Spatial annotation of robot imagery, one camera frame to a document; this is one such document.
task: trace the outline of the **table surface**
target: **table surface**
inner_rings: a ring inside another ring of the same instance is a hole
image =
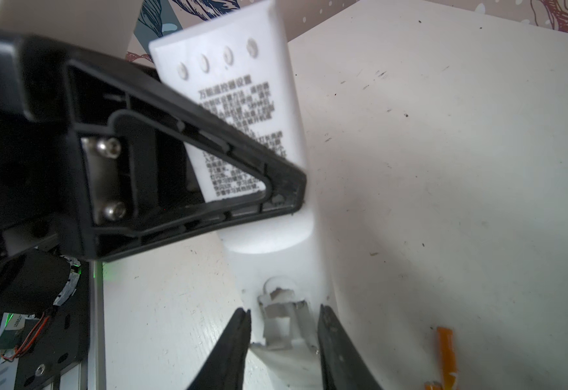
[[[290,42],[339,315],[385,389],[568,389],[568,34],[362,0]],[[183,389],[240,306],[215,234],[105,266],[108,389]],[[268,389],[248,355],[246,389]]]

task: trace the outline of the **blue leaf illustration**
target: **blue leaf illustration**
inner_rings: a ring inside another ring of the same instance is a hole
[[[238,0],[173,0],[184,11],[202,20],[210,20],[217,16],[240,9]]]
[[[160,0],[144,0],[139,22],[149,27],[159,38],[163,36],[163,21]]]

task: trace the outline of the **patterned wallpaper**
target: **patterned wallpaper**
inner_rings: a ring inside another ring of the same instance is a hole
[[[126,59],[152,66],[148,43],[259,0],[144,0]],[[568,0],[432,0],[481,14],[568,33]],[[291,40],[356,0],[280,0]]]

